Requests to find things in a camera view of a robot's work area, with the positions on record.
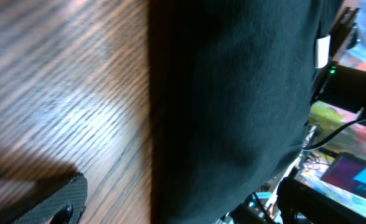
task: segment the white object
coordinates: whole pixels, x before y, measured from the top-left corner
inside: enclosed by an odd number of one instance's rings
[[[327,35],[316,40],[315,62],[316,68],[324,68],[328,63],[331,36]]]

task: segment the wood grain surface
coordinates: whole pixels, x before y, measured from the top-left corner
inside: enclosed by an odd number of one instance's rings
[[[41,178],[79,170],[82,223],[150,223],[162,116],[150,116],[160,95],[150,81],[162,80],[149,76],[148,9],[157,5],[0,0],[0,209]]]

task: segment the screen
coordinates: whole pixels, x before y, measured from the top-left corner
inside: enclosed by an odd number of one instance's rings
[[[342,154],[321,180],[366,198],[366,161]]]

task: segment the dark cloth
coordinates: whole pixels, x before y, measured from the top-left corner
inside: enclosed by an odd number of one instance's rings
[[[211,224],[298,156],[321,15],[329,30],[340,4],[176,3],[161,224]]]

